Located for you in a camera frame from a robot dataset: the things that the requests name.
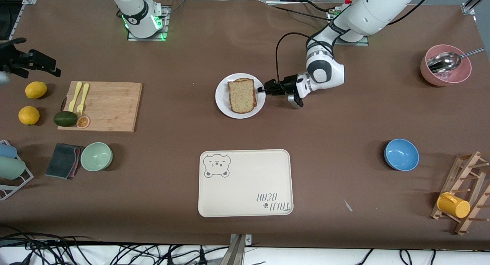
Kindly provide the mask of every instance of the metal spoon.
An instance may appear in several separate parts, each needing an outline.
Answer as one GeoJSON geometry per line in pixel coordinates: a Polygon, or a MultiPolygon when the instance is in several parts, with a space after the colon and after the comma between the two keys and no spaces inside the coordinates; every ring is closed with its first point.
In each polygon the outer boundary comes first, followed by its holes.
{"type": "Polygon", "coordinates": [[[433,73],[441,73],[446,71],[452,71],[456,69],[460,64],[462,59],[466,57],[470,57],[473,54],[478,54],[479,52],[483,52],[485,50],[484,47],[481,49],[468,52],[467,54],[458,55],[455,52],[443,52],[438,56],[434,57],[427,61],[427,66],[433,73]]]}

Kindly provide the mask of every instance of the plastic fork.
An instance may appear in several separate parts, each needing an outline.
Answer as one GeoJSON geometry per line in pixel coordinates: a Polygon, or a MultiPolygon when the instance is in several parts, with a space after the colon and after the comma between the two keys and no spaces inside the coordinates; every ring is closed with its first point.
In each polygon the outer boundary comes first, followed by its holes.
{"type": "Polygon", "coordinates": [[[75,104],[77,103],[77,98],[78,98],[78,94],[80,93],[80,89],[82,88],[82,82],[77,82],[77,87],[75,88],[75,94],[73,94],[73,99],[72,101],[70,101],[70,104],[68,106],[68,111],[70,112],[73,112],[73,110],[75,109],[75,104]]]}
{"type": "Polygon", "coordinates": [[[77,106],[77,116],[81,117],[83,115],[83,108],[85,106],[85,99],[87,98],[87,93],[89,92],[90,84],[85,83],[83,85],[82,102],[77,106]]]}

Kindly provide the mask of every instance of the white plate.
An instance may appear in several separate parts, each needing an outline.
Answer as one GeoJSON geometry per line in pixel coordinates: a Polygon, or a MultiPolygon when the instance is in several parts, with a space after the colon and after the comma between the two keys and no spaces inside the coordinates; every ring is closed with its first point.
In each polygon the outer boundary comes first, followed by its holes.
{"type": "Polygon", "coordinates": [[[284,216],[292,208],[291,162],[286,150],[201,154],[198,200],[201,216],[284,216]]]}
{"type": "Polygon", "coordinates": [[[259,111],[262,109],[264,106],[264,103],[266,102],[266,93],[265,92],[260,92],[257,93],[257,88],[263,87],[262,82],[253,75],[249,74],[232,74],[228,75],[227,77],[223,78],[221,82],[218,84],[216,88],[216,93],[215,93],[215,100],[217,107],[223,112],[223,114],[232,117],[232,118],[238,118],[238,119],[243,119],[243,118],[249,118],[256,113],[259,113],[259,111]],[[228,82],[235,81],[239,78],[249,78],[254,81],[255,85],[255,99],[257,101],[257,106],[250,112],[245,113],[245,114],[240,114],[240,113],[235,113],[234,111],[231,110],[231,105],[230,105],[230,90],[228,89],[228,82]]]}

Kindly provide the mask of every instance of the metal clamp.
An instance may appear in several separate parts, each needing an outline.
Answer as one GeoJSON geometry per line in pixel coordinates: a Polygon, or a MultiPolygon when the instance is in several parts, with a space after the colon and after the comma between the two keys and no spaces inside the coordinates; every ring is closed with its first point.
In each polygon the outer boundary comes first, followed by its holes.
{"type": "Polygon", "coordinates": [[[219,265],[242,265],[245,246],[252,244],[252,235],[231,235],[231,245],[219,265]]]}
{"type": "Polygon", "coordinates": [[[461,10],[464,15],[474,15],[474,8],[479,5],[483,0],[467,0],[466,3],[461,5],[461,10]]]}

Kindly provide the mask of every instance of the bear face print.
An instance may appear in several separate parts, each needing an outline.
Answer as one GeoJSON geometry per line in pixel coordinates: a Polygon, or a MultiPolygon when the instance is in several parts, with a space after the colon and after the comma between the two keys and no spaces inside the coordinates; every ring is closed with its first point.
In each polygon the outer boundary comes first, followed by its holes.
{"type": "Polygon", "coordinates": [[[213,175],[221,175],[227,177],[230,175],[228,167],[230,166],[231,159],[228,155],[214,154],[207,155],[204,160],[204,175],[206,178],[211,178],[213,175]]]}

